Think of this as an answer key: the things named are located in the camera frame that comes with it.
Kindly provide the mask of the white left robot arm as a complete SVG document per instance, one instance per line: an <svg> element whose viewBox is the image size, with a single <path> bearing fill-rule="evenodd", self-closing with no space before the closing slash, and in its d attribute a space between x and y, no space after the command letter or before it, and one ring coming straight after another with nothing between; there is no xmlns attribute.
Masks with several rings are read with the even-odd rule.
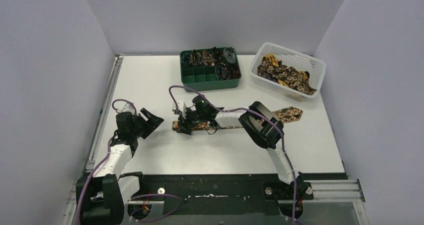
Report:
<svg viewBox="0 0 424 225"><path fill-rule="evenodd" d="M107 152L75 186L78 225L119 225L125 214L125 204L131 198L141 200L148 186L141 182L141 172L121 177L126 164L134 157L138 139L146 139L164 119L142 108L121 110L115 116L116 130L106 144Z"/></svg>

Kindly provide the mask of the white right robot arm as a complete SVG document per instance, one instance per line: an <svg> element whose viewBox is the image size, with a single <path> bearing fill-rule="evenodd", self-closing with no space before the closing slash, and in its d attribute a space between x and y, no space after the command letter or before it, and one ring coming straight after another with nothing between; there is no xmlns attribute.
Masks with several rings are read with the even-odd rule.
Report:
<svg viewBox="0 0 424 225"><path fill-rule="evenodd" d="M202 95L197 95L192 104L195 109L187 107L183 101L175 101L172 105L172 111L178 115L178 133L191 135L200 122L216 130L241 127L258 147L267 151L278 179L296 193L296 199L305 194L312 195L311 185L305 182L288 157L283 122L261 102L255 101L248 108L216 107Z"/></svg>

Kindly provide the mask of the orange green patterned tie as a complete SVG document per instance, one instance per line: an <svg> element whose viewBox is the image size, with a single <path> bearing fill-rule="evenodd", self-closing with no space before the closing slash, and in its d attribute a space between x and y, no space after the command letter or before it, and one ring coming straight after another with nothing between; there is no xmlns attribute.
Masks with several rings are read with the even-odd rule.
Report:
<svg viewBox="0 0 424 225"><path fill-rule="evenodd" d="M302 117L303 111L300 108L290 106L286 108L282 108L279 110L273 111L274 115L278 117L284 124L290 122L299 121ZM210 130L226 130L226 129L239 129L242 128L241 125L236 126L227 126L227 127L214 127L207 122L204 121L195 121L190 126L192 131L210 131Z"/></svg>

